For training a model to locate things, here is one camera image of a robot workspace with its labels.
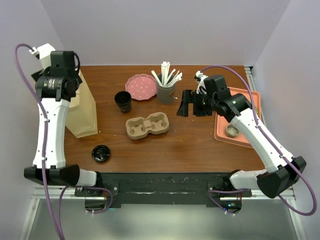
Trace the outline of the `white wrapped straws bundle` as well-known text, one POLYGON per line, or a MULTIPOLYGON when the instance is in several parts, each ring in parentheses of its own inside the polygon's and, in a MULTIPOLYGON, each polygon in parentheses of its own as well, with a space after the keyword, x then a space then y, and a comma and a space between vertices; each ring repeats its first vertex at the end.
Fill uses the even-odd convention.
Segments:
POLYGON ((156 80, 158 86, 163 88, 173 87, 177 82, 182 80, 183 73, 174 68, 170 70, 171 64, 168 61, 163 61, 160 65, 161 76, 158 76, 154 70, 151 71, 151 74, 156 80))

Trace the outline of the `cardboard two-cup carrier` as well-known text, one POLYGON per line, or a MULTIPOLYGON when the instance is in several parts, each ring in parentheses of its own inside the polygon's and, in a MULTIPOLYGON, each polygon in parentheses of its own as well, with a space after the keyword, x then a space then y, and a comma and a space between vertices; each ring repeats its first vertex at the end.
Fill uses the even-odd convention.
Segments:
POLYGON ((163 112, 155 112, 147 118, 130 118, 125 123, 127 136, 131 140, 145 138, 148 134, 160 135, 169 130, 170 123, 167 115, 163 112))

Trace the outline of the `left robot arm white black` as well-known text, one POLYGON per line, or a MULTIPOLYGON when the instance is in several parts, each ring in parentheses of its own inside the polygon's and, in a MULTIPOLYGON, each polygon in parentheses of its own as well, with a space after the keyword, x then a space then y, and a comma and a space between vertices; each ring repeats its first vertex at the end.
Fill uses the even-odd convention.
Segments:
POLYGON ((37 150, 24 177, 40 185, 84 186, 92 196, 99 196, 104 184, 95 171, 66 165, 64 139, 67 113, 82 80, 80 59, 73 51, 52 51, 50 64, 32 74, 38 101, 39 128, 37 150))

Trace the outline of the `beige paper bag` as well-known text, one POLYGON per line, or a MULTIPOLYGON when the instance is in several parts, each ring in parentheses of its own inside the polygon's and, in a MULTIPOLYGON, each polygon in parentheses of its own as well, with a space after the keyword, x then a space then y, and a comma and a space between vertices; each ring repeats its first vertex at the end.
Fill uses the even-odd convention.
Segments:
POLYGON ((65 125, 76 138, 83 138, 98 133, 96 101, 83 76, 79 72, 82 83, 71 99, 65 125))

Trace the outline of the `black cup lid on table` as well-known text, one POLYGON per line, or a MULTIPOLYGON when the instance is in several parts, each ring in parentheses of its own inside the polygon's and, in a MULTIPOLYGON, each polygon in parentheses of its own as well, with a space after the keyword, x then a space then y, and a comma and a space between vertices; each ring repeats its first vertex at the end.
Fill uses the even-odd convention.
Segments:
POLYGON ((91 152, 92 159, 99 164, 106 163, 111 156, 111 151, 106 145, 97 145, 91 152))

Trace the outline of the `orange plastic tray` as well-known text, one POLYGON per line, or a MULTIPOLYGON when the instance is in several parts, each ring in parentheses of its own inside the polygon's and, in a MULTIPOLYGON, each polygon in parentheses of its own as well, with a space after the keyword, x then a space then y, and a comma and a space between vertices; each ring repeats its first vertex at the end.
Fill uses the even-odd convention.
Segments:
MULTIPOLYGON (((252 96, 254 100, 255 109, 258 117, 261 119, 262 117, 262 109, 261 109, 261 96, 257 91, 252 91, 252 96)), ((215 114, 215 124, 214 124, 214 138, 217 141, 221 141, 224 143, 229 143, 241 147, 253 148, 248 140, 244 137, 242 133, 239 133, 235 138, 228 137, 225 134, 225 130, 229 123, 225 120, 224 117, 219 116, 217 113, 215 114)))

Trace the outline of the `pink polka dot plate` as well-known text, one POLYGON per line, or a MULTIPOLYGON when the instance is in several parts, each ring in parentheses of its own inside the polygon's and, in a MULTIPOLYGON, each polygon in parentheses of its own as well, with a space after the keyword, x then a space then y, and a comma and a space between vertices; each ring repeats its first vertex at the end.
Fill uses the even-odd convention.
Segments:
POLYGON ((157 82, 153 76, 136 74, 127 80, 125 90, 130 93, 133 100, 145 101, 156 95, 157 82))

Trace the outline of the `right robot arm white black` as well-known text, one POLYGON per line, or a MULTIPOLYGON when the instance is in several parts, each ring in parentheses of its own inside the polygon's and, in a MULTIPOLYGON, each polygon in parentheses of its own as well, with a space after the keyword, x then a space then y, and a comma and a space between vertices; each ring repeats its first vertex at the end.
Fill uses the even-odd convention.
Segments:
POLYGON ((189 104, 193 105, 193 114, 197 117, 216 112, 244 135, 264 164, 263 170, 235 170, 225 177, 222 189, 227 196, 251 189, 260 190, 273 199, 300 179, 307 165, 305 159, 294 157, 274 138, 242 93, 232 95, 222 75, 205 78, 200 89, 200 92, 183 90, 176 114, 188 117, 189 104))

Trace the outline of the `grey utensil holder can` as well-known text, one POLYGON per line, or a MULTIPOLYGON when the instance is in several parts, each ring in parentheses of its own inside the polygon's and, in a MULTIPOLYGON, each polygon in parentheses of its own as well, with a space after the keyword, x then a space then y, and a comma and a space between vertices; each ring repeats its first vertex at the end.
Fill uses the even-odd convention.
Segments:
POLYGON ((171 87, 163 87, 156 83, 156 99, 160 104, 169 105, 174 101, 176 84, 171 87))

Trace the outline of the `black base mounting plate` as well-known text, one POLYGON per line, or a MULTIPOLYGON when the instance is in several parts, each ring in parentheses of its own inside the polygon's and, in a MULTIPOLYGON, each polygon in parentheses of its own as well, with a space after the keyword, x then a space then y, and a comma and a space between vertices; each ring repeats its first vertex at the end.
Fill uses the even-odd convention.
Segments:
POLYGON ((235 191, 228 172, 103 172, 103 187, 113 195, 112 207, 124 204, 205 205, 235 191))

